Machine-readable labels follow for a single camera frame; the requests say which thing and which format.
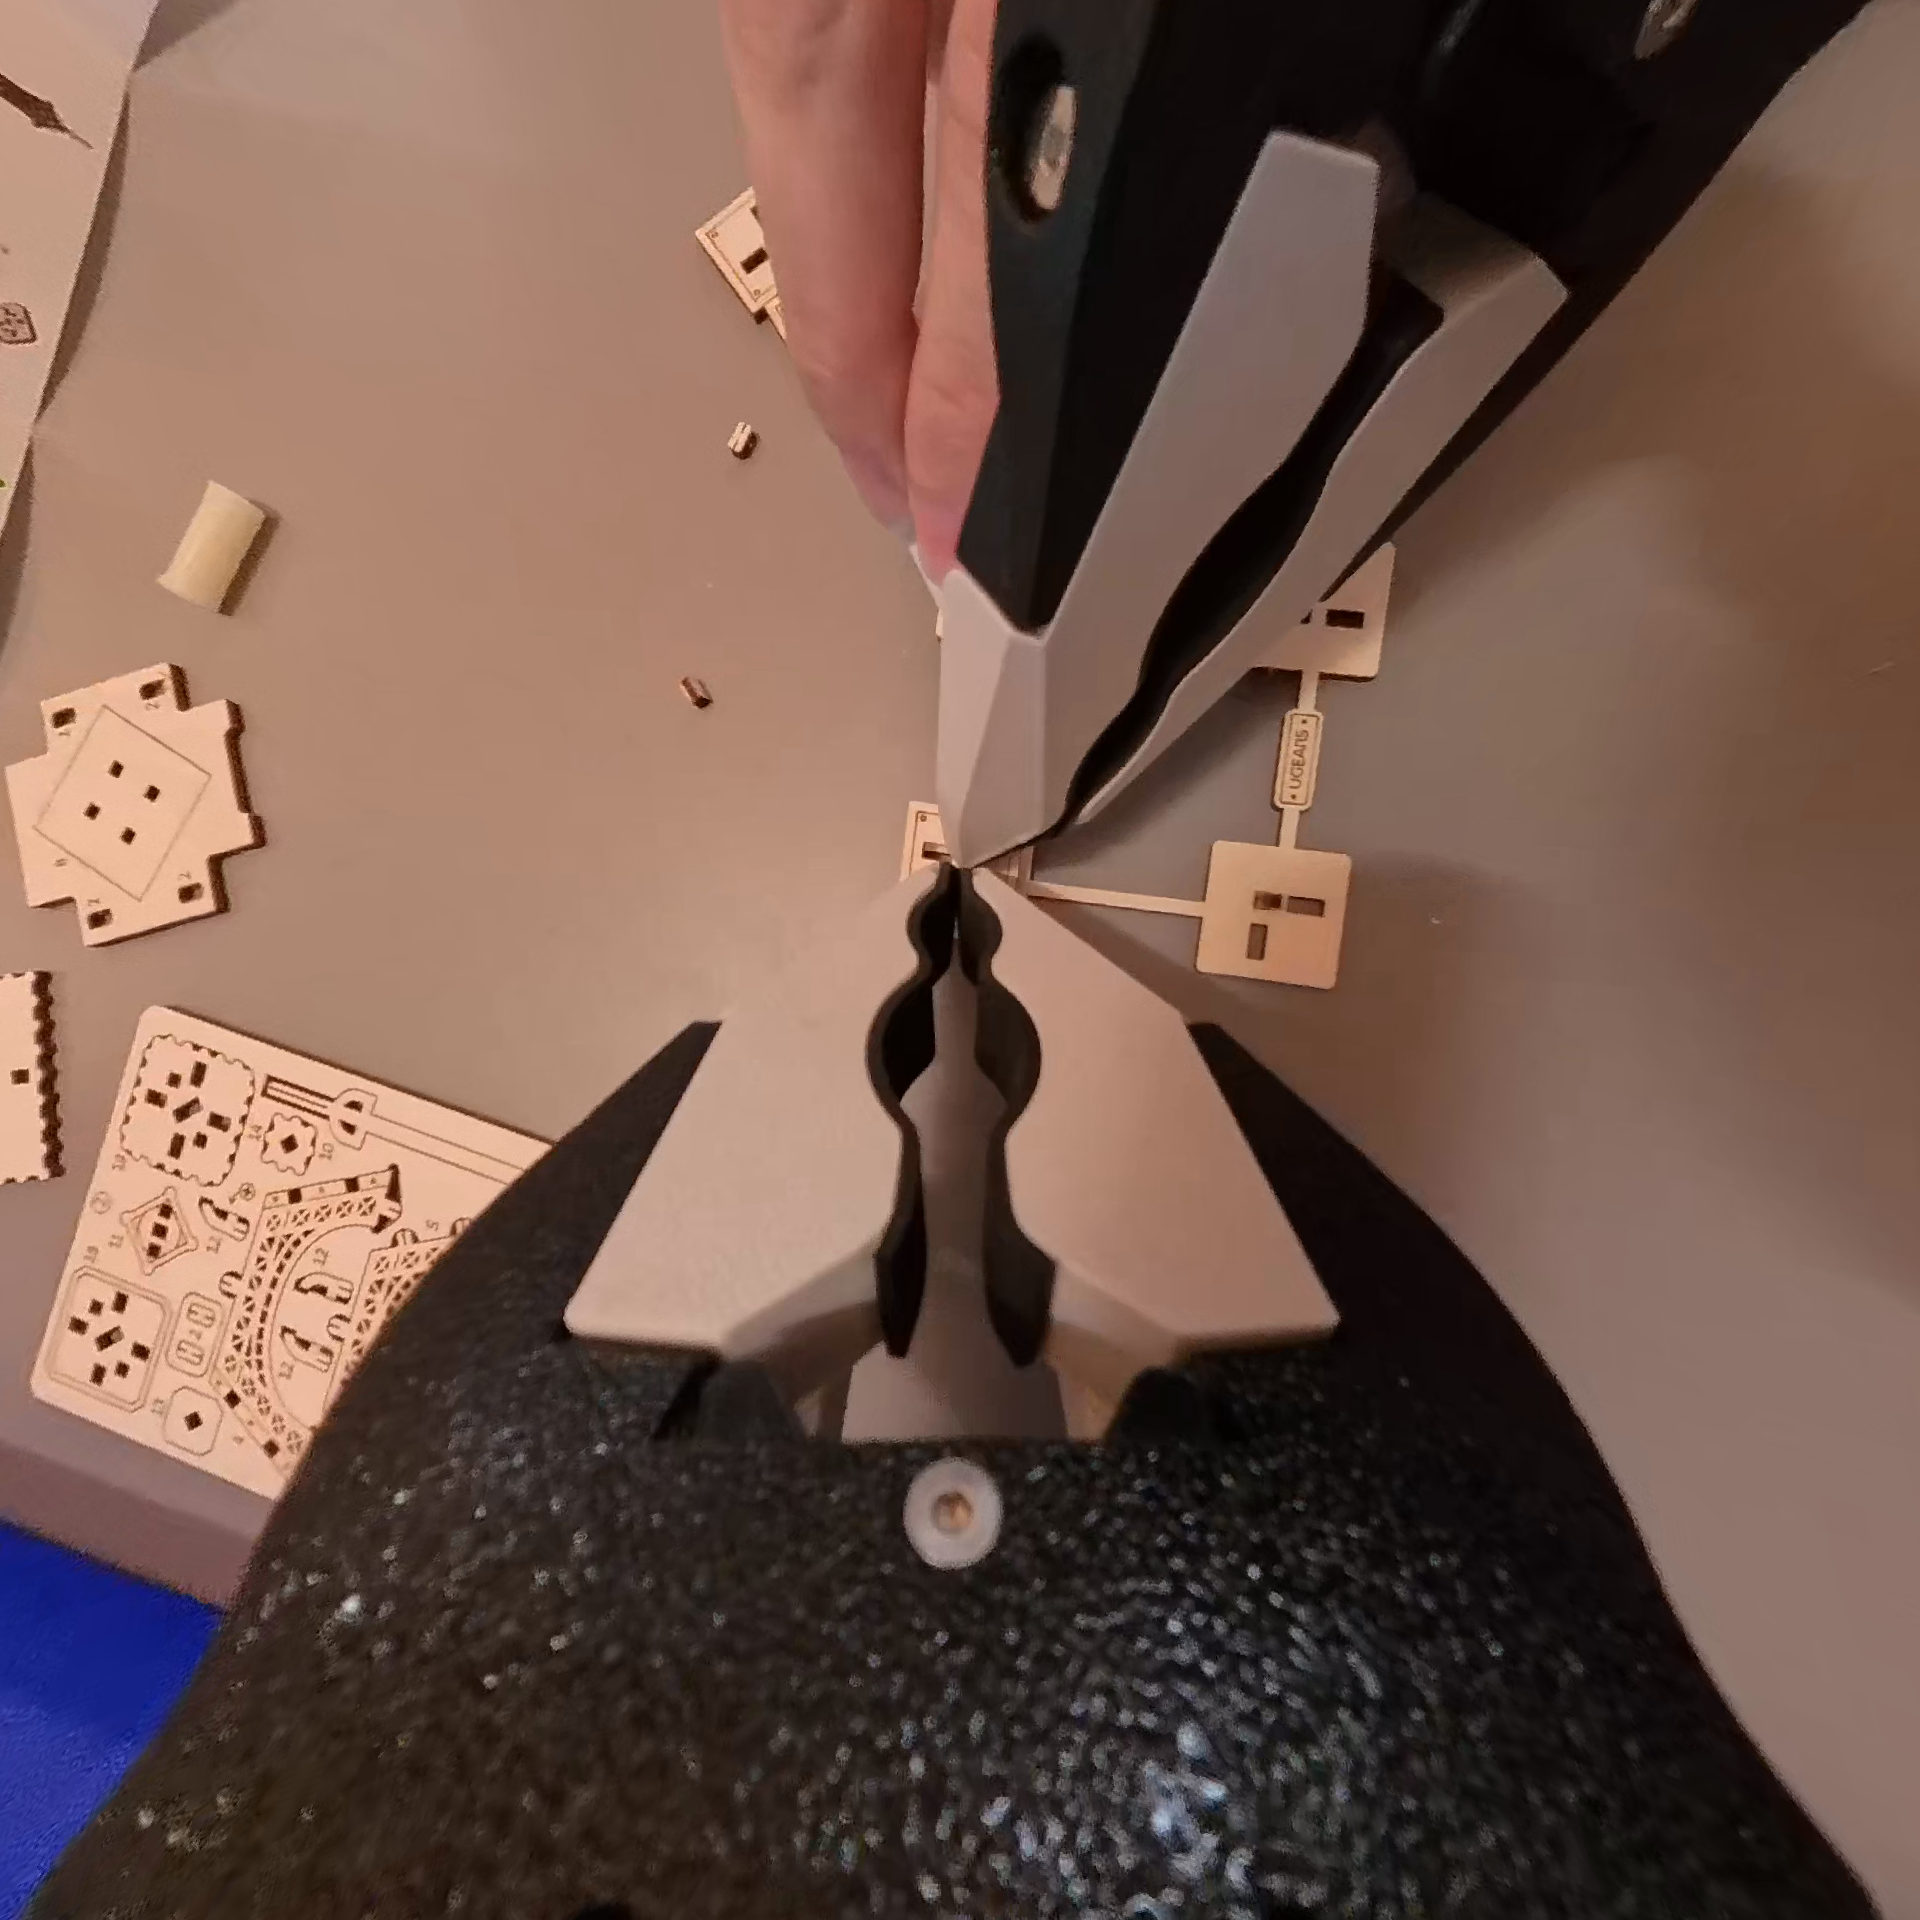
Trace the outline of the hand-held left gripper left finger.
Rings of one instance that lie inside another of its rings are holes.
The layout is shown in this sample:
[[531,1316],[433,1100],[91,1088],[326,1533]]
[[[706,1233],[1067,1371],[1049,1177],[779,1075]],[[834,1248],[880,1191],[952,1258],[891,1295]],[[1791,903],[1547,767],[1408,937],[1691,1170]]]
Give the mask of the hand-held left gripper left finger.
[[752,1362],[794,1401],[911,1351],[929,1223],[905,1092],[937,1049],[956,906],[954,872],[916,872],[724,1013],[567,1333]]

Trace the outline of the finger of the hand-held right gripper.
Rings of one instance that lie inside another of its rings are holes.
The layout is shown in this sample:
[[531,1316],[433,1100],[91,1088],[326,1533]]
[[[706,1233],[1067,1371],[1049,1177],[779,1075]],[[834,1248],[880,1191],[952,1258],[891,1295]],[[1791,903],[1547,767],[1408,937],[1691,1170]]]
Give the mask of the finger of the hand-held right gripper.
[[932,789],[952,865],[1066,818],[1177,586],[1354,357],[1379,177],[1367,151],[1266,140],[1051,621],[1020,632],[962,563],[940,581]]
[[1086,754],[1067,813],[1042,836],[1114,805],[1364,560],[1567,299],[1519,242],[1451,208],[1408,210],[1384,260],[1375,250],[1350,364],[1287,460],[1190,568],[1135,700]]

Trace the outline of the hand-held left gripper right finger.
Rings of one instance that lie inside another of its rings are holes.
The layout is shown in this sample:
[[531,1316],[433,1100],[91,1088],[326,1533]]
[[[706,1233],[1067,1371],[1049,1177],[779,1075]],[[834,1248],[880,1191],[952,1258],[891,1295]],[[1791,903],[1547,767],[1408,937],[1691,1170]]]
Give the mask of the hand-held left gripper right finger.
[[1148,1375],[1328,1337],[1337,1309],[1190,1023],[1003,881],[961,876],[975,1057],[1001,1098],[984,1283],[1073,1437]]

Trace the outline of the wooden four-square connector frame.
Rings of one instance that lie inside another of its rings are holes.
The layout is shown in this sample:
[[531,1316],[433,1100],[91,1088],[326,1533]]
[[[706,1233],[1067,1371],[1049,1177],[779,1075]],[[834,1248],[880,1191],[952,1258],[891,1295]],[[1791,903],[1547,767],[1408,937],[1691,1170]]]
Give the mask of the wooden four-square connector frame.
[[1215,841],[1207,890],[1200,898],[1143,897],[1111,887],[1036,876],[1034,848],[999,855],[991,874],[1012,891],[1049,903],[1102,908],[1142,917],[1192,921],[1194,968],[1281,988],[1328,993],[1337,983],[1354,863],[1308,848],[1305,816],[1321,783],[1328,681],[1364,683],[1382,671],[1385,615],[1398,571],[1398,547],[1379,551],[1331,589],[1310,613],[1265,648],[1252,687],[1294,683],[1294,700],[1279,732],[1270,840]]

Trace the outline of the grey desk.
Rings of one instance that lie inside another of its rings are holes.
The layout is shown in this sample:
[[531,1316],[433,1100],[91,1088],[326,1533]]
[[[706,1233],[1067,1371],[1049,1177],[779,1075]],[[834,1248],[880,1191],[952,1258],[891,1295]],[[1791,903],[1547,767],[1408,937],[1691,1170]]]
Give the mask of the grey desk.
[[[1331,993],[1228,1027],[1561,1376],[1719,1685],[1916,1879],[1916,5],[1778,101],[1406,527],[1304,840]],[[33,1401],[138,1016],[560,1136],[899,872],[937,641],[695,244],[750,181],[706,5],[174,5],[33,449],[4,762],[176,663],[244,716],[231,908],[51,969],[65,1177],[4,1188],[4,1516],[222,1587],[258,1501]],[[759,431],[729,456],[739,421]],[[206,480],[225,615],[155,586]],[[695,712],[683,676],[711,687]]]

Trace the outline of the person's right hand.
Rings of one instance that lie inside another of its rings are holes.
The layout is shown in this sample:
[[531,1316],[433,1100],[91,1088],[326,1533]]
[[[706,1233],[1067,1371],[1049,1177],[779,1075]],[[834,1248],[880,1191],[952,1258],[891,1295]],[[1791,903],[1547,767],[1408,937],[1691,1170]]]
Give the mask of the person's right hand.
[[994,2],[724,2],[786,345],[875,520],[954,568],[999,408]]

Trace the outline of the laser-cut wooden parts sheet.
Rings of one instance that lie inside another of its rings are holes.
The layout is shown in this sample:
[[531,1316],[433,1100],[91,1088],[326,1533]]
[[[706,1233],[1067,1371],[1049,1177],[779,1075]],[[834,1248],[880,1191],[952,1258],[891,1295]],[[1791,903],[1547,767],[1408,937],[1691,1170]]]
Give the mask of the laser-cut wooden parts sheet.
[[428,1272],[547,1143],[150,1008],[40,1403],[271,1501]]

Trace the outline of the cross-shaped wooden plate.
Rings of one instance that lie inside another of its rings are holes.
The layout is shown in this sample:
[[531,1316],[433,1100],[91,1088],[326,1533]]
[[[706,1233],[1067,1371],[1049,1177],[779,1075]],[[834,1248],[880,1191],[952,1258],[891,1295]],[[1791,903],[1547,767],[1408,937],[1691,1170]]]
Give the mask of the cross-shaped wooden plate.
[[74,906],[88,948],[222,917],[227,859],[266,843],[241,708],[152,663],[49,697],[40,725],[8,769],[28,908]]

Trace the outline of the wooden plate with toothed edges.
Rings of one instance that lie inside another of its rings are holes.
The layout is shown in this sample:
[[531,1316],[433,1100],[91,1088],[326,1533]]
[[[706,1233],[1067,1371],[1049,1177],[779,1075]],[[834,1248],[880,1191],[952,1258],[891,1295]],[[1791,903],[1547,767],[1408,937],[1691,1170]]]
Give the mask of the wooden plate with toothed edges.
[[2,977],[2,1187],[63,1170],[52,977]]

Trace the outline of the cream wax cylinder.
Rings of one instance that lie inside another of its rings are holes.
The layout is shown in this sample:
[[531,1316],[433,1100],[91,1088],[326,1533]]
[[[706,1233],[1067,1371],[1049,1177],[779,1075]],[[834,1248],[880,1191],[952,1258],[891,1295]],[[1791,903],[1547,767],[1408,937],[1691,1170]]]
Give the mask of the cream wax cylinder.
[[155,586],[191,608],[225,615],[241,593],[271,527],[271,508],[222,483],[206,480]]

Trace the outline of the blue plastic bin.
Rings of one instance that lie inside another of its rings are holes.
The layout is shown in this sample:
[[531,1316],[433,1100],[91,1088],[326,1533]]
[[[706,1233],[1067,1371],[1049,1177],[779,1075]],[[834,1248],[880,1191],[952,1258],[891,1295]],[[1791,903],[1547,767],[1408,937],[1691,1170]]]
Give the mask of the blue plastic bin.
[[154,1740],[218,1607],[2,1525],[2,1915]]

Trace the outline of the white assembly instruction sheet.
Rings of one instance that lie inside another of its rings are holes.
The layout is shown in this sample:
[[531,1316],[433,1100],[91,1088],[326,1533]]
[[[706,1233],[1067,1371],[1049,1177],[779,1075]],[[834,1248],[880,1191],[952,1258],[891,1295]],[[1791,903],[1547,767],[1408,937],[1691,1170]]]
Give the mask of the white assembly instruction sheet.
[[33,439],[155,2],[2,5],[2,533],[12,619]]

